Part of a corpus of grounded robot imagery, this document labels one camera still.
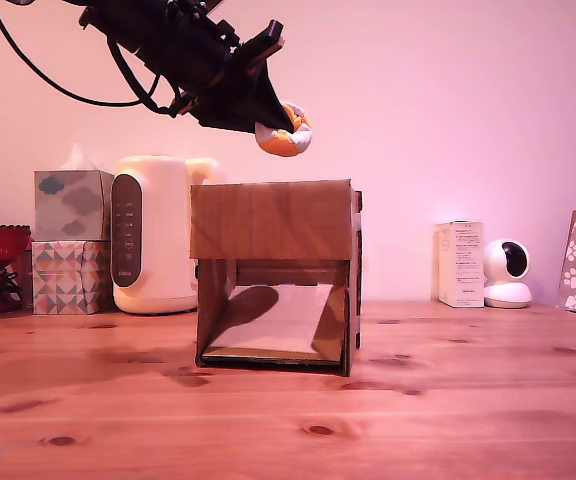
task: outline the black cable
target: black cable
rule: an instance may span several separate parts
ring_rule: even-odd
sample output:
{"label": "black cable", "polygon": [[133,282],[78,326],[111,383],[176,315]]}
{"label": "black cable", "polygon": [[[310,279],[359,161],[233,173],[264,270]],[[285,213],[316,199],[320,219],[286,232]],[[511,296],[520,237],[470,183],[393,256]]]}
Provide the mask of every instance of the black cable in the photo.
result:
{"label": "black cable", "polygon": [[139,101],[143,103],[149,110],[155,113],[159,113],[162,115],[166,115],[170,113],[170,110],[167,107],[159,107],[155,103],[155,101],[151,98],[150,95],[146,93],[144,88],[141,86],[135,74],[132,73],[130,67],[126,63],[123,55],[121,55],[121,50],[119,49],[119,45],[110,37],[107,39],[108,48],[110,49],[110,54],[112,55],[113,60],[119,67],[119,71],[124,76],[124,79],[128,83],[128,86],[132,89],[133,93],[137,95]]}
{"label": "black cable", "polygon": [[[61,85],[57,84],[56,82],[54,82],[53,80],[48,78],[41,70],[39,70],[39,68],[37,68],[35,66],[34,63],[32,63],[30,61],[30,59],[26,55],[24,55],[24,53],[21,51],[21,49],[17,46],[15,41],[12,39],[10,33],[8,32],[3,21],[1,20],[1,17],[0,17],[0,30],[1,30],[1,33],[3,33],[4,37],[6,38],[6,40],[8,41],[8,43],[10,44],[10,46],[12,47],[12,49],[19,56],[19,58],[21,58],[24,61],[24,63],[30,67],[30,69],[33,72],[35,72],[37,75],[39,75],[42,80],[44,80],[46,83],[48,83],[51,87],[59,90],[64,95],[66,95],[70,98],[73,98],[75,100],[78,100],[80,102],[87,103],[89,105],[96,105],[98,107],[134,107],[134,106],[140,105],[142,103],[142,100],[140,100],[140,99],[133,100],[131,102],[101,102],[99,100],[91,100],[90,98],[82,97],[80,95],[77,95],[76,93],[72,93],[72,92],[66,90]],[[159,78],[160,78],[160,75],[157,75],[155,77],[155,80],[153,81],[152,87],[150,87],[150,91],[148,92],[148,97],[151,97],[152,94],[157,89],[157,84],[159,83]]]}

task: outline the cardboard box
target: cardboard box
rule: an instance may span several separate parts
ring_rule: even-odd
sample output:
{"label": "cardboard box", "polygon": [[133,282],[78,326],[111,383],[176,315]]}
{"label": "cardboard box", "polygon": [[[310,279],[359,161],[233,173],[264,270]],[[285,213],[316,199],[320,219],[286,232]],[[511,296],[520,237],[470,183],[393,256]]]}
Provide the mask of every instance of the cardboard box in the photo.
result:
{"label": "cardboard box", "polygon": [[34,239],[110,240],[113,178],[100,170],[35,172]]}
{"label": "cardboard box", "polygon": [[196,363],[349,375],[361,291],[350,180],[194,185],[191,205]]}
{"label": "cardboard box", "polygon": [[113,305],[110,242],[33,242],[33,313],[87,315]]}
{"label": "cardboard box", "polygon": [[451,307],[483,307],[483,223],[455,221],[438,230],[439,300]]}

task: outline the tissue box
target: tissue box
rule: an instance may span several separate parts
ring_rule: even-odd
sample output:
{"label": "tissue box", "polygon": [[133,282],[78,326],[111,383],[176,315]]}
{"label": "tissue box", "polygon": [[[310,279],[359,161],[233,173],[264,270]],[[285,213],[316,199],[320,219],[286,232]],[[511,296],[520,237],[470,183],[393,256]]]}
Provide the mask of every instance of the tissue box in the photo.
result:
{"label": "tissue box", "polygon": [[91,314],[112,307],[110,242],[34,242],[33,313]]}
{"label": "tissue box", "polygon": [[100,170],[36,171],[35,240],[110,240],[113,178]]}
{"label": "tissue box", "polygon": [[483,223],[455,221],[437,227],[439,300],[451,307],[483,307]]}

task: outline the kettle handle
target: kettle handle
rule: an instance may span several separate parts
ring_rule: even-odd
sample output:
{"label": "kettle handle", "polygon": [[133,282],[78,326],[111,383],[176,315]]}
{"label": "kettle handle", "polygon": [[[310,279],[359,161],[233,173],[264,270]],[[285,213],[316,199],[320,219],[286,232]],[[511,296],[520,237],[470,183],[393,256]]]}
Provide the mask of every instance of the kettle handle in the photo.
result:
{"label": "kettle handle", "polygon": [[219,177],[219,164],[212,158],[194,158],[186,160],[186,169],[190,177],[190,183],[201,185],[204,180],[215,184]]}

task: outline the white tissue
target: white tissue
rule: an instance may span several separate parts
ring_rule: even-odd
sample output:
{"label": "white tissue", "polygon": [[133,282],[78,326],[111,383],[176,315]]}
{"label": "white tissue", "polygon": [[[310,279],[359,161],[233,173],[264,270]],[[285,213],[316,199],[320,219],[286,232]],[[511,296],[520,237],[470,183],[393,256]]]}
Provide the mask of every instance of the white tissue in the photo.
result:
{"label": "white tissue", "polygon": [[75,143],[70,150],[70,158],[59,170],[97,170],[97,167],[84,156],[79,144]]}

